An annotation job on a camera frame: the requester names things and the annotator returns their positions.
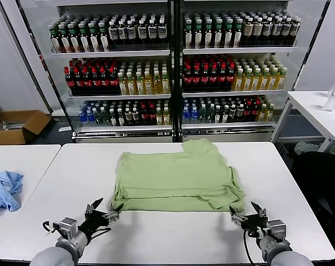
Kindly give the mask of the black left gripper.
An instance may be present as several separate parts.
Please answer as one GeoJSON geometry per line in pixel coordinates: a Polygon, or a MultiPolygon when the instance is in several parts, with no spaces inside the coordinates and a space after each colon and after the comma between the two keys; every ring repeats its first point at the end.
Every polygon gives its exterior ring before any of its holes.
{"type": "Polygon", "coordinates": [[[111,221],[117,221],[122,212],[123,204],[113,211],[102,212],[97,211],[97,207],[103,201],[103,197],[95,200],[92,204],[88,204],[85,210],[85,221],[78,226],[78,230],[86,236],[93,236],[96,232],[109,232],[111,221]]]}

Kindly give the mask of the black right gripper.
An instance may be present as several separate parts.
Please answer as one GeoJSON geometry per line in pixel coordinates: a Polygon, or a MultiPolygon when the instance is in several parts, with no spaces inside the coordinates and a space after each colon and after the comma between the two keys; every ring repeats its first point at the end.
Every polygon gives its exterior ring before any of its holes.
{"type": "Polygon", "coordinates": [[[255,214],[243,216],[238,214],[231,206],[229,206],[231,220],[234,223],[240,223],[241,228],[247,231],[247,234],[251,238],[263,238],[267,228],[267,213],[266,209],[262,208],[257,203],[251,201],[251,205],[256,211],[255,214]]]}

